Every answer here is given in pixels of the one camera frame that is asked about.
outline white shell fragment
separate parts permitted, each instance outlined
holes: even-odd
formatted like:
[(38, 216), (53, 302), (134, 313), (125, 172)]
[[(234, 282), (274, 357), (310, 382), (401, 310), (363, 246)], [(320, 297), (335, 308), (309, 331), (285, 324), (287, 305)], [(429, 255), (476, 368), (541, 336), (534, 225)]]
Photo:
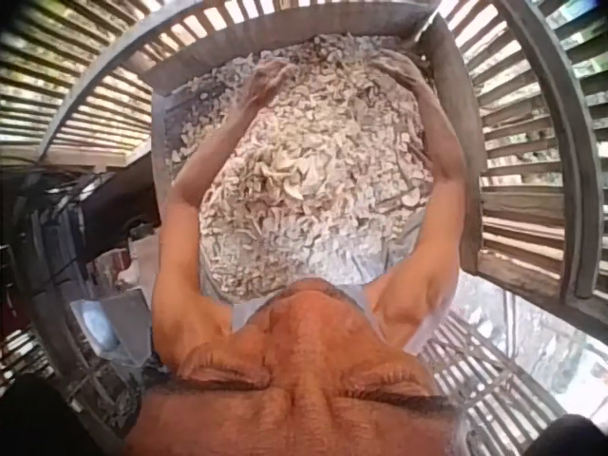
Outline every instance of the white shell fragment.
[[(387, 40), (396, 39), (324, 35), (261, 53), (297, 62), (297, 74), (203, 199), (201, 257), (221, 293), (248, 299), (311, 275), (361, 283), (353, 258), (376, 261), (426, 203), (431, 177), (409, 150), (423, 150), (417, 104), (368, 66)], [(238, 58), (188, 83), (205, 96), (173, 162), (222, 124), (256, 63)], [(210, 81), (228, 88), (207, 96)]]

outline hand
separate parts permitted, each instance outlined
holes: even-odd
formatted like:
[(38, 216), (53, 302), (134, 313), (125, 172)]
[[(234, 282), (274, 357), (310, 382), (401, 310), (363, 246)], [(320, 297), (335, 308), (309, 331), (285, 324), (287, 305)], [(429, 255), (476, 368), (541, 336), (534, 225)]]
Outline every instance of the hand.
[(295, 65), (289, 62), (276, 60), (259, 64), (243, 84), (237, 105), (257, 109), (268, 105), (294, 72)]
[(428, 87), (420, 68), (405, 54), (381, 49), (378, 56), (371, 61), (371, 66), (388, 74), (397, 84), (410, 90), (414, 95), (418, 95), (421, 90)]

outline black object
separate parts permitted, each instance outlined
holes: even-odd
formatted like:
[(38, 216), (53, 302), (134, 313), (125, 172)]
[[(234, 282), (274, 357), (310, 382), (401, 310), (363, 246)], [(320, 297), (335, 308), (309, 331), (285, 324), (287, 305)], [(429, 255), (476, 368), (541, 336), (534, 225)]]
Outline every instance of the black object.
[(523, 456), (606, 456), (608, 437), (580, 415), (565, 415), (545, 429)]
[(61, 394), (30, 373), (0, 398), (0, 448), (7, 456), (103, 456)]

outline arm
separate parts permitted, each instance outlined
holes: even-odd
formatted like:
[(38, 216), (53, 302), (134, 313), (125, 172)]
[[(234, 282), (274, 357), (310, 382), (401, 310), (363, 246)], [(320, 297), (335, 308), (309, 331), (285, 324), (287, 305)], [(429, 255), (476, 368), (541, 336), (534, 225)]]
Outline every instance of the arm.
[(387, 342), (402, 348), (408, 342), (420, 345), (420, 340), (413, 340), (414, 335), (421, 328), (428, 333), (439, 324), (456, 289), (460, 267), (458, 249), (465, 223), (466, 171), (454, 129), (420, 71), (401, 54), (384, 52), (384, 55), (390, 61), (379, 61), (374, 66), (416, 97), (434, 178), (411, 256), (366, 287), (372, 311)]
[(200, 143), (167, 198), (152, 298), (152, 332), (156, 350), (172, 371), (196, 346), (231, 331), (230, 307), (200, 294), (200, 204), (258, 111), (274, 98), (291, 69), (271, 62), (256, 70), (224, 125)]

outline skin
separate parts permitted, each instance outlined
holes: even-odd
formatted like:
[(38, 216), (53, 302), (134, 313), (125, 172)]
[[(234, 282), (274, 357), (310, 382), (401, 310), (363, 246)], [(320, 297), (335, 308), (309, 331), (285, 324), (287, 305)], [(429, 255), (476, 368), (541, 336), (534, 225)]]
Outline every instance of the skin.
[(409, 58), (383, 51), (372, 65), (416, 96), (435, 179), (414, 252), (365, 288), (380, 333), (322, 279), (292, 284), (234, 333), (231, 308), (200, 295), (202, 197), (294, 70), (262, 64), (165, 205), (153, 336), (176, 381), (144, 396), (128, 454), (453, 454), (457, 414), (410, 352), (439, 324), (456, 286), (463, 153)]

